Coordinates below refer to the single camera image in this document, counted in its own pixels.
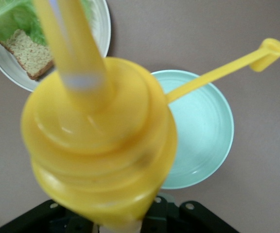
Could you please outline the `yellow squeeze bottle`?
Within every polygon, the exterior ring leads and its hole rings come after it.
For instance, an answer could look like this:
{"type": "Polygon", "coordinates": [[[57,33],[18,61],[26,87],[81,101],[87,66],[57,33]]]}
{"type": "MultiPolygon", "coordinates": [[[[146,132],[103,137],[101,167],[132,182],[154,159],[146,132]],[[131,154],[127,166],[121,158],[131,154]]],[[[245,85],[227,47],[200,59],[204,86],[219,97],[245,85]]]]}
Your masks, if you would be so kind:
{"type": "Polygon", "coordinates": [[[138,233],[175,159],[169,104],[245,66],[263,71],[280,41],[168,94],[131,61],[103,58],[80,0],[33,0],[56,72],[29,96],[21,131],[35,177],[56,202],[114,233],[138,233]]]}

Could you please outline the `beige plate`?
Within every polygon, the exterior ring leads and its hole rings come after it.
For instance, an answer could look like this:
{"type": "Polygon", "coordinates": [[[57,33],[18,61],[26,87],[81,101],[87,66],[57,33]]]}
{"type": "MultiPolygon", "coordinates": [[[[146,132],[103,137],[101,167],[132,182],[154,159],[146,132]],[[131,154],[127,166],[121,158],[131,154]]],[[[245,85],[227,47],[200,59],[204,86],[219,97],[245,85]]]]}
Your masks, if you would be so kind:
{"type": "MultiPolygon", "coordinates": [[[[91,3],[90,27],[100,54],[107,56],[111,41],[111,19],[106,0],[88,0],[91,3]]],[[[18,86],[32,92],[45,77],[55,71],[49,68],[37,80],[28,77],[15,56],[0,44],[0,71],[18,86]]]]}

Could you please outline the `brown bread slice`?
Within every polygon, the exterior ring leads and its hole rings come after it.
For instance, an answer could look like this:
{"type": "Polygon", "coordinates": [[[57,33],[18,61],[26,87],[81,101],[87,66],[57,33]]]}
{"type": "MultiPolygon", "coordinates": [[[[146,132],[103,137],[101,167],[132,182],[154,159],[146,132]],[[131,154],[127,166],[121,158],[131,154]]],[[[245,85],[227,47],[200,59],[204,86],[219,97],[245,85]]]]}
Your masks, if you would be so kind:
{"type": "Polygon", "coordinates": [[[16,30],[5,41],[0,41],[17,60],[31,80],[38,80],[53,67],[53,57],[47,46],[34,41],[23,30],[16,30]]]}

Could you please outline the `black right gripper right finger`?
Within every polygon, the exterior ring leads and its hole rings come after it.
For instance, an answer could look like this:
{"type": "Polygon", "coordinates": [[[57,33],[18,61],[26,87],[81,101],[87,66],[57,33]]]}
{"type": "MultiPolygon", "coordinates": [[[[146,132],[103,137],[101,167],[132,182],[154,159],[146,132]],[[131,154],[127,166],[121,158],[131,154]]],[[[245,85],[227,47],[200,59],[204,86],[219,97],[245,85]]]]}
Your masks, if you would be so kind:
{"type": "Polygon", "coordinates": [[[196,201],[177,206],[174,197],[159,193],[142,222],[142,233],[239,233],[196,201]]]}

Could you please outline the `mint green plate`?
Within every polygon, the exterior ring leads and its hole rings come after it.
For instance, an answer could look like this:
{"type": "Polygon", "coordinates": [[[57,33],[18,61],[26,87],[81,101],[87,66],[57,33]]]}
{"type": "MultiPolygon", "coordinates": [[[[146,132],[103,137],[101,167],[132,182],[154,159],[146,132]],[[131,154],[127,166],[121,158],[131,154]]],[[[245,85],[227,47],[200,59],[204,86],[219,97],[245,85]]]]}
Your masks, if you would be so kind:
{"type": "Polygon", "coordinates": [[[164,189],[186,188],[204,181],[225,161],[234,138],[231,108],[213,84],[200,87],[169,105],[178,146],[164,189]]]}

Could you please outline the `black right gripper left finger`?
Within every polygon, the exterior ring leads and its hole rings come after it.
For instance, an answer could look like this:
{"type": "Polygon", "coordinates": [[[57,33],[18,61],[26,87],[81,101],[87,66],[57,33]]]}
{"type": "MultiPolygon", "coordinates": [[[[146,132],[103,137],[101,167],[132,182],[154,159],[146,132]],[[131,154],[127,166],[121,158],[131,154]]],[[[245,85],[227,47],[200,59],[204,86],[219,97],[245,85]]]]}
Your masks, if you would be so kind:
{"type": "Polygon", "coordinates": [[[0,233],[99,233],[99,226],[48,200],[1,226],[0,233]]]}

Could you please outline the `green lettuce leaf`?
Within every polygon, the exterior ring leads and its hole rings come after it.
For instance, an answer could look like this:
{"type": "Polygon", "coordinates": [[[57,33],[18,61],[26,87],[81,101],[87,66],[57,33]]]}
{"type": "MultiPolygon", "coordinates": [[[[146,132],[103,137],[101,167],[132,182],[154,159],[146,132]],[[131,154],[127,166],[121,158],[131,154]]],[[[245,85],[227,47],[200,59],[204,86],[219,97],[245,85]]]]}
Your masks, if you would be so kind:
{"type": "Polygon", "coordinates": [[[22,30],[31,40],[47,45],[33,0],[0,0],[0,41],[22,30]]]}

